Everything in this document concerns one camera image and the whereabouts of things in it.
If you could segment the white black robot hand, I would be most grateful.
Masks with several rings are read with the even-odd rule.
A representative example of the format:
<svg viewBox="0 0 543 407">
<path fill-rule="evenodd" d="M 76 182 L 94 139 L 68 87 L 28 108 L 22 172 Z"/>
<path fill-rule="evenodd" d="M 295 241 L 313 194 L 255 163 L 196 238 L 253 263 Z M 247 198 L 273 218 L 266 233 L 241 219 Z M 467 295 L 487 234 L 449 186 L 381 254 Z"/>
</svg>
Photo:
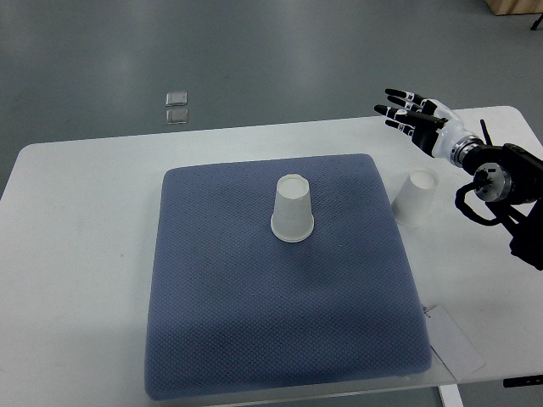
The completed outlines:
<svg viewBox="0 0 543 407">
<path fill-rule="evenodd" d="M 385 118 L 385 125 L 406 134 L 432 158 L 447 159 L 460 167 L 471 149 L 484 144 L 453 110 L 436 99 L 391 88 L 385 95 L 389 104 L 377 104 L 374 111 Z"/>
</svg>

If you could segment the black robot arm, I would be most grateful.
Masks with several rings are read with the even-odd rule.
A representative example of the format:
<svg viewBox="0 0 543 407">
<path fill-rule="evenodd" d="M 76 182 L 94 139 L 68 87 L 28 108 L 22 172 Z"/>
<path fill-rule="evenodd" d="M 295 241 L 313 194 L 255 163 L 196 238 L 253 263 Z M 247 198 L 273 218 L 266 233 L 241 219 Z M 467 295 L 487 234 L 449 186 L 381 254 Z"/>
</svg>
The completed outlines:
<svg viewBox="0 0 543 407">
<path fill-rule="evenodd" d="M 511 143 L 480 145 L 464 154 L 462 168 L 473 180 L 456 191 L 455 206 L 482 226 L 504 226 L 512 237 L 511 255 L 541 270 L 542 160 Z M 465 202 L 471 191 L 494 215 L 492 219 Z"/>
</svg>

